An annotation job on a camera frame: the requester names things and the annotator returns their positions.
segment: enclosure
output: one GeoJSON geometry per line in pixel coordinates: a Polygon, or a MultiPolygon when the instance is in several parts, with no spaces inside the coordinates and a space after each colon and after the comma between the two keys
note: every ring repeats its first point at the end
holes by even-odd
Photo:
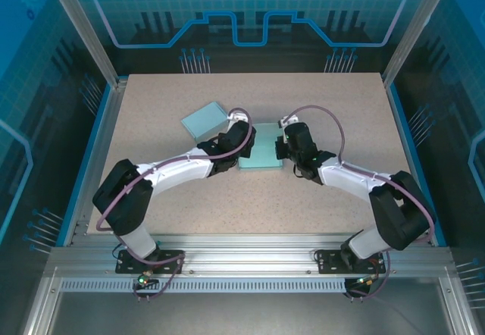
{"type": "MultiPolygon", "coordinates": [[[[485,0],[2,4],[2,334],[483,333],[485,0]],[[119,160],[194,147],[203,120],[184,118],[211,103],[207,121],[250,113],[262,155],[268,124],[329,108],[346,161],[415,178],[433,239],[390,251],[383,291],[350,304],[361,275],[322,274],[314,254],[372,225],[369,205],[288,162],[240,159],[150,202],[148,232],[186,257],[137,303],[92,198],[119,160]]],[[[299,119],[339,151],[328,116],[299,119]]]]}

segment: table surface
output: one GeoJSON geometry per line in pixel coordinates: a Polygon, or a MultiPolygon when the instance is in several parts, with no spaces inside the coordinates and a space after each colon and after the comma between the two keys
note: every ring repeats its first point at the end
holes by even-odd
{"type": "MultiPolygon", "coordinates": [[[[103,179],[121,159],[161,161],[195,143],[180,120],[210,102],[246,109],[254,123],[276,122],[302,105],[329,108],[346,134],[346,161],[379,172],[408,164],[379,74],[131,75],[121,103],[103,179]]],[[[337,153],[339,131],[318,110],[299,113],[319,149],[337,153]]],[[[362,200],[282,170],[224,174],[174,187],[152,198],[150,233],[354,233],[373,224],[362,200]]],[[[97,233],[95,210],[89,233],[97,233]]]]}

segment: gray floor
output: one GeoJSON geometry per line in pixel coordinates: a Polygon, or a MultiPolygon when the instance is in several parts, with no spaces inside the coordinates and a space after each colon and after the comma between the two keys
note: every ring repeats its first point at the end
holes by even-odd
{"type": "MultiPolygon", "coordinates": [[[[435,283],[394,280],[379,297],[426,335],[449,321],[435,283]]],[[[417,333],[388,305],[341,294],[172,294],[137,303],[126,294],[65,293],[51,335],[417,333]]]]}

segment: teal box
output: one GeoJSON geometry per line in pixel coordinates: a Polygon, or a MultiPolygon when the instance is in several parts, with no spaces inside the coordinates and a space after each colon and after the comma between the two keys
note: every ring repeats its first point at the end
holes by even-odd
{"type": "Polygon", "coordinates": [[[283,130],[277,123],[254,124],[256,129],[255,144],[251,150],[251,158],[240,158],[241,171],[265,171],[282,168],[283,161],[276,158],[274,143],[283,130]]]}
{"type": "Polygon", "coordinates": [[[212,102],[204,108],[182,119],[182,124],[193,136],[194,140],[204,142],[227,128],[227,113],[217,102],[212,102]]]}

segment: black mounting bracket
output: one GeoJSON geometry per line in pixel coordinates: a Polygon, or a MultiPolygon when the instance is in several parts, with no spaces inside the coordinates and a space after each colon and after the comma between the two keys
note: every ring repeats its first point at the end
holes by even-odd
{"type": "Polygon", "coordinates": [[[343,261],[341,250],[326,250],[319,249],[313,254],[314,260],[318,265],[319,274],[379,274],[386,273],[386,266],[384,265],[382,253],[377,253],[371,257],[361,260],[354,264],[354,269],[351,271],[343,261]],[[371,262],[371,259],[377,263],[377,268],[371,262]]]}
{"type": "MultiPolygon", "coordinates": [[[[164,261],[183,254],[183,250],[159,250],[157,258],[150,258],[150,261],[164,261]]],[[[152,270],[153,274],[172,274],[177,269],[178,261],[172,261],[165,265],[145,265],[137,261],[127,250],[120,250],[115,268],[117,274],[141,274],[144,271],[152,270]]],[[[182,266],[177,274],[182,273],[182,266]]]]}

